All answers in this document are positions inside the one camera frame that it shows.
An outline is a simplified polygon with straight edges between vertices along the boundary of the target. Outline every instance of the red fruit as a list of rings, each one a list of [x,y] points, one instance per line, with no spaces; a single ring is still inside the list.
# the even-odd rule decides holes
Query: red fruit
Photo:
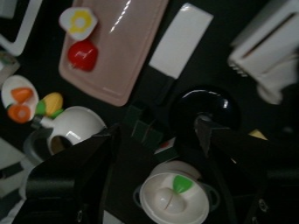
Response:
[[[99,49],[88,40],[76,42],[68,51],[70,63],[78,69],[91,71],[96,65]]]

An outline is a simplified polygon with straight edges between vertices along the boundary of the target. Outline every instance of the pink tray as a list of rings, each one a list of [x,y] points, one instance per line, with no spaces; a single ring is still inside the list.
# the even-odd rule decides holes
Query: pink tray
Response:
[[[98,64],[91,72],[71,67],[68,50],[75,41],[66,35],[60,76],[84,93],[115,106],[127,103],[154,42],[168,0],[75,0],[90,7],[99,25],[90,36],[98,46]]]

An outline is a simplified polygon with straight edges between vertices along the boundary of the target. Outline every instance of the orange slice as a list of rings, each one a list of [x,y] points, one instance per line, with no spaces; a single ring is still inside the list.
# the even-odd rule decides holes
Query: orange slice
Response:
[[[23,104],[12,105],[7,113],[11,119],[18,123],[27,123],[31,120],[31,109]]]
[[[32,98],[34,91],[28,87],[18,87],[18,88],[12,89],[11,94],[12,94],[14,99],[19,103],[24,103],[28,99]]]

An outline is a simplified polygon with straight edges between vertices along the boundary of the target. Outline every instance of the yellow toy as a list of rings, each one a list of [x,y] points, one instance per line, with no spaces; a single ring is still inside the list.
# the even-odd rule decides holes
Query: yellow toy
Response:
[[[63,112],[62,105],[62,94],[56,92],[47,94],[36,105],[35,114],[55,118]]]

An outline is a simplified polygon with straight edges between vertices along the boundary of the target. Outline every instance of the green leaf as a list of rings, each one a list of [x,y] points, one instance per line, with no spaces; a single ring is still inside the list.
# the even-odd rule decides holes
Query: green leaf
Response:
[[[59,110],[56,110],[56,111],[51,114],[51,119],[55,119],[63,111],[64,111],[63,108],[60,108]]]
[[[44,100],[40,100],[35,107],[35,114],[36,115],[44,115],[46,114],[46,102]]]
[[[172,181],[172,189],[176,193],[184,193],[191,189],[191,187],[192,187],[192,181],[188,178],[180,175],[175,176]]]

